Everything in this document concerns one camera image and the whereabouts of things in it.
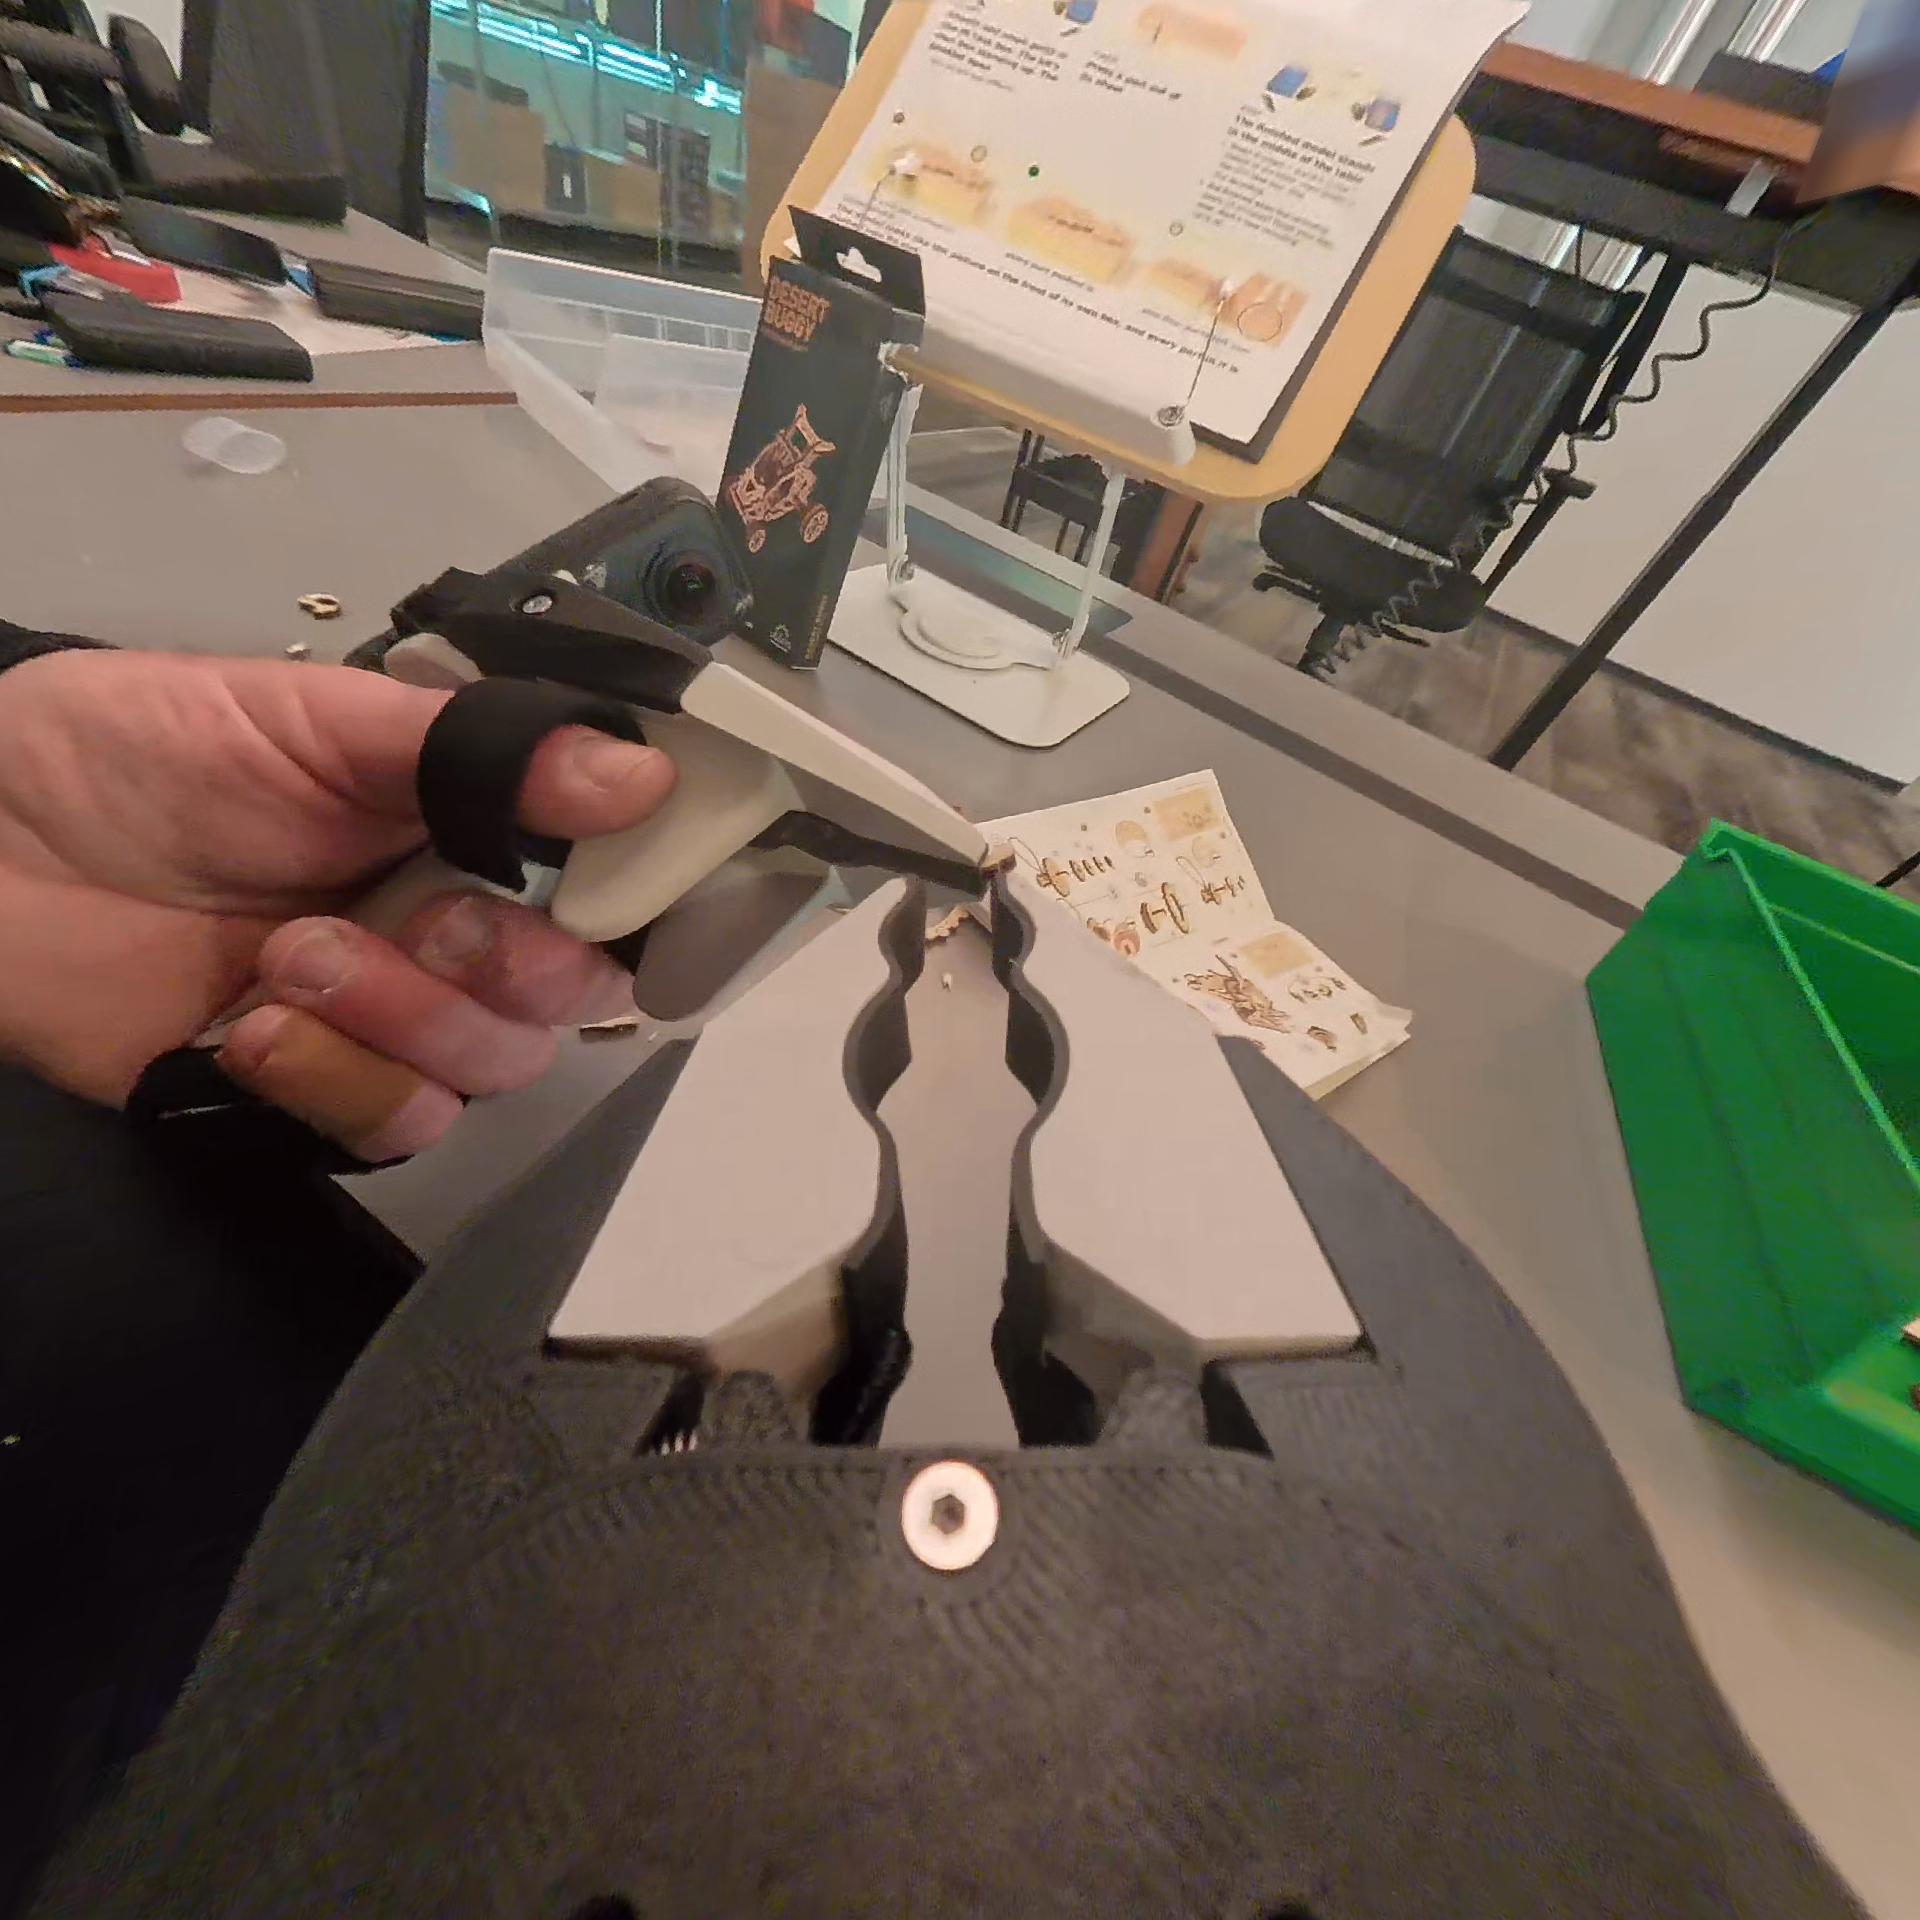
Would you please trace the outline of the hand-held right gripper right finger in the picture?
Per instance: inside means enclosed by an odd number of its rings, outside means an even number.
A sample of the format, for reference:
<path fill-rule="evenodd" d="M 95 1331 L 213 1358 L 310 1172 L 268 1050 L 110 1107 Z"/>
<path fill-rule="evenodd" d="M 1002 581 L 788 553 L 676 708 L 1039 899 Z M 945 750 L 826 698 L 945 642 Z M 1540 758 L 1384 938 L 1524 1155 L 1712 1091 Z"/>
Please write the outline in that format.
<path fill-rule="evenodd" d="M 1104 1425 L 1136 1377 L 1343 1362 L 1365 1332 L 1253 1093 L 1293 1096 L 1028 877 L 991 882 L 1010 1162 L 991 1358 L 1016 1425 Z"/>

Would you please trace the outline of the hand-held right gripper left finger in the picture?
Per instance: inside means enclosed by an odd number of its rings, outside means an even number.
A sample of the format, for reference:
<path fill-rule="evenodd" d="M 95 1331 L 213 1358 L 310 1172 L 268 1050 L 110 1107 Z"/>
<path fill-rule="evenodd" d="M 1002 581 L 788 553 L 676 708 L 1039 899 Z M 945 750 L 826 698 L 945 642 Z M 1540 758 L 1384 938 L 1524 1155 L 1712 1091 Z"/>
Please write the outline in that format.
<path fill-rule="evenodd" d="M 767 1377 L 810 1429 L 880 1429 L 909 1362 L 880 1104 L 919 978 L 921 882 L 887 880 L 648 1064 L 655 1110 L 545 1344 Z"/>

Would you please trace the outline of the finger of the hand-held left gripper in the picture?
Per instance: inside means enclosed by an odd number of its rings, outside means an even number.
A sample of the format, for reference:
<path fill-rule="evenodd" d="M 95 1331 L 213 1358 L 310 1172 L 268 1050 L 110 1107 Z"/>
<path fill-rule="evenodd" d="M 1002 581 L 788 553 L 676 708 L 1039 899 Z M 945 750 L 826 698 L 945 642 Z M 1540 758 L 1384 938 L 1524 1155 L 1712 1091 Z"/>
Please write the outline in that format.
<path fill-rule="evenodd" d="M 897 858 L 977 874 L 989 836 L 916 776 L 725 664 L 701 668 L 678 716 L 770 756 L 798 810 Z"/>
<path fill-rule="evenodd" d="M 695 1017 L 842 874 L 887 874 L 977 896 L 977 856 L 897 849 L 858 833 L 764 833 L 631 936 L 634 1012 Z"/>

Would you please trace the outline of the dark green model box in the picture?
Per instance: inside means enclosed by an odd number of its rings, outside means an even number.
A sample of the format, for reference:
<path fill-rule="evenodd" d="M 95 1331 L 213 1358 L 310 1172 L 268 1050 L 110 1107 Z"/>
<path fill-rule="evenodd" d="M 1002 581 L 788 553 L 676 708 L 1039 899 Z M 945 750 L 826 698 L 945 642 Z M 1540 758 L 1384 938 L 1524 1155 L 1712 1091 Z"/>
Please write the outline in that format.
<path fill-rule="evenodd" d="M 919 347 L 921 259 L 793 209 L 800 252 L 765 269 L 714 515 L 746 576 L 742 637 L 820 664 Z"/>

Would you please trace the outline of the person's left hand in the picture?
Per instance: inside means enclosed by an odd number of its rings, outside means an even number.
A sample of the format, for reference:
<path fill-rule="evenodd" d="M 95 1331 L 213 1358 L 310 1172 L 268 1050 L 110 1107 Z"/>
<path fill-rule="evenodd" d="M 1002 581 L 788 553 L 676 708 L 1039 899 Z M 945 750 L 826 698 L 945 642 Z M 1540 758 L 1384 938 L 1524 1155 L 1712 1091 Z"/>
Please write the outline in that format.
<path fill-rule="evenodd" d="M 342 920 L 424 842 L 416 762 L 445 699 L 255 659 L 9 668 L 5 1066 L 124 1109 L 222 1029 L 218 1081 L 384 1163 L 633 1006 L 610 956 L 500 896 L 440 890 L 390 936 Z"/>

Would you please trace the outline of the white document stand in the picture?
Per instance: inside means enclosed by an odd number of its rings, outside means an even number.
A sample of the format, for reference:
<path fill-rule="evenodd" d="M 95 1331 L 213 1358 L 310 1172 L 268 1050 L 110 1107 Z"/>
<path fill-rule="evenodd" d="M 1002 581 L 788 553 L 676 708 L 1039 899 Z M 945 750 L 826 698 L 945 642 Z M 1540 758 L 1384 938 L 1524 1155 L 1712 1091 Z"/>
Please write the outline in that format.
<path fill-rule="evenodd" d="M 805 209 L 805 197 L 824 186 L 832 166 L 848 156 L 858 116 L 874 102 L 925 12 L 928 4 L 890 4 L 884 13 L 793 176 L 790 209 L 775 218 L 760 250 L 767 265 L 800 252 L 790 210 Z M 1282 412 L 1273 438 L 1254 460 L 1198 441 L 1189 462 L 1167 465 L 1100 435 L 1082 416 L 1063 421 L 1050 413 L 1014 413 L 991 392 L 922 370 L 919 347 L 904 349 L 906 396 L 884 458 L 884 560 L 850 574 L 832 616 L 830 648 L 1016 748 L 1055 748 L 1112 710 L 1129 685 L 1117 669 L 1081 656 L 1081 641 L 1125 485 L 1152 485 L 1162 489 L 1170 507 L 1189 504 L 1201 510 L 1263 506 L 1298 493 L 1327 465 L 1352 421 L 1445 252 L 1472 182 L 1472 144 L 1453 109 Z M 1093 460 L 1095 537 L 1081 562 L 1072 610 L 1050 632 L 937 578 L 906 555 L 904 438 L 925 393 L 959 401 L 1031 430 L 1055 451 Z"/>

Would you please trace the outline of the clear plastic container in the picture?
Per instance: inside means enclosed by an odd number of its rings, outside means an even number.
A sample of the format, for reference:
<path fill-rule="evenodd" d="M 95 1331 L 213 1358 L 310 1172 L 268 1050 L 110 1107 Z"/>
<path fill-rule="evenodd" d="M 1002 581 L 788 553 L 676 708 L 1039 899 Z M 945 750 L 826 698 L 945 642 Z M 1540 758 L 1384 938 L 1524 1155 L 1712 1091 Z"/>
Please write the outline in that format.
<path fill-rule="evenodd" d="M 670 475 L 714 499 L 760 304 L 750 296 L 493 250 L 489 368 L 612 491 Z"/>

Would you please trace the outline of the open instruction booklet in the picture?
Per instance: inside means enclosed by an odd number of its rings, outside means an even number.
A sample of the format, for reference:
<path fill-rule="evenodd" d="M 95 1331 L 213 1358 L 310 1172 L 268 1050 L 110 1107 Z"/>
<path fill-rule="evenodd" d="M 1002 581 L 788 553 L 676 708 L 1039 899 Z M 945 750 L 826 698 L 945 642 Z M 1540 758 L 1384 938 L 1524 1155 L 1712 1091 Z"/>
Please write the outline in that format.
<path fill-rule="evenodd" d="M 1410 1012 L 1266 901 L 1212 771 L 983 824 L 1082 929 L 1309 1098 L 1405 1044 Z"/>

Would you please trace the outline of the black pouch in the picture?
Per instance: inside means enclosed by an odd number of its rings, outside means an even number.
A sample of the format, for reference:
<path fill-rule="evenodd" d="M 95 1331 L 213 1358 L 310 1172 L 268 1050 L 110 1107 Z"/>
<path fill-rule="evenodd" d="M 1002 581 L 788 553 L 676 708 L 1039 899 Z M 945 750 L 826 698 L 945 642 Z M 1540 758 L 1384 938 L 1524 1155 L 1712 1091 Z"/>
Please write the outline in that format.
<path fill-rule="evenodd" d="M 484 290 L 310 257 L 304 277 L 318 310 L 333 323 L 477 344 Z"/>
<path fill-rule="evenodd" d="M 268 321 L 45 290 L 38 310 L 87 368 L 310 384 L 305 347 Z"/>

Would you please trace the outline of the green plastic bin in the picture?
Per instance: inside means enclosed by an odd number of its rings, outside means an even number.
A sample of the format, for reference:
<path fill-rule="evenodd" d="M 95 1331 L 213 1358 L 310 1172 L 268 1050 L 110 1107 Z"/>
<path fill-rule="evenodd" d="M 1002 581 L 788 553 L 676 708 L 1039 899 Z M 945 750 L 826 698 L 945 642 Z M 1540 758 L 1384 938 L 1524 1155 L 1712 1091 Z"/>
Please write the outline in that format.
<path fill-rule="evenodd" d="M 1717 824 L 1589 1004 L 1681 1402 L 1916 1532 L 1916 904 Z"/>

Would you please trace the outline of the printed instruction sheet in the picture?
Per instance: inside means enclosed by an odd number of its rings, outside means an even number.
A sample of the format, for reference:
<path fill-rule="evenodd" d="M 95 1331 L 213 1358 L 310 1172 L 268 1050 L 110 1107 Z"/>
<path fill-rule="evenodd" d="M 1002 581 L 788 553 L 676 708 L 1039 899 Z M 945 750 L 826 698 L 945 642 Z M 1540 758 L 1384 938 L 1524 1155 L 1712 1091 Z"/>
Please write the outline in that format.
<path fill-rule="evenodd" d="M 928 4 L 802 205 L 912 253 L 919 363 L 1254 460 L 1513 3 Z"/>

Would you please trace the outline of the black office chair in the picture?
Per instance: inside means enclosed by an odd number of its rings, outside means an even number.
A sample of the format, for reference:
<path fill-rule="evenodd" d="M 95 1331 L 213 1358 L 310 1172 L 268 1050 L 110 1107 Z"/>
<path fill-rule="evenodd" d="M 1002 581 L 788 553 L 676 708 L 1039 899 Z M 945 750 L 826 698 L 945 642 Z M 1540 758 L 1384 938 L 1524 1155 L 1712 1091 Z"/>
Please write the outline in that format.
<path fill-rule="evenodd" d="M 1296 664 L 1425 644 L 1486 608 L 1481 564 L 1582 485 L 1549 469 L 1641 318 L 1609 289 L 1455 232 L 1327 465 L 1256 525 L 1258 593 L 1317 610 Z"/>

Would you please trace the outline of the background desk black legs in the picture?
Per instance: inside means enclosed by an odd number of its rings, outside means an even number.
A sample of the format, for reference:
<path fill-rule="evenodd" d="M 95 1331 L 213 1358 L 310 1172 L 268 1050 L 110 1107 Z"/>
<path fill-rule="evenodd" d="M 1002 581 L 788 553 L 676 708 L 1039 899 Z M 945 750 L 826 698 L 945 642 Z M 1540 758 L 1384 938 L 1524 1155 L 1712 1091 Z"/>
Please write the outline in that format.
<path fill-rule="evenodd" d="M 1916 304 L 1916 186 L 1874 182 L 1800 205 L 1818 130 L 1769 102 L 1824 106 L 1822 86 L 1735 56 L 1717 56 L 1709 66 L 1741 69 L 1761 94 L 1681 90 L 1504 41 L 1455 109 L 1472 134 L 1479 198 L 1569 228 L 1576 244 L 1618 242 L 1630 280 L 1654 268 L 1576 430 L 1591 443 L 1609 435 L 1647 366 L 1687 366 L 1709 347 L 1717 316 L 1790 293 L 1847 318 L 1489 750 L 1489 764 L 1504 771 L 1522 765 L 1841 372 Z"/>

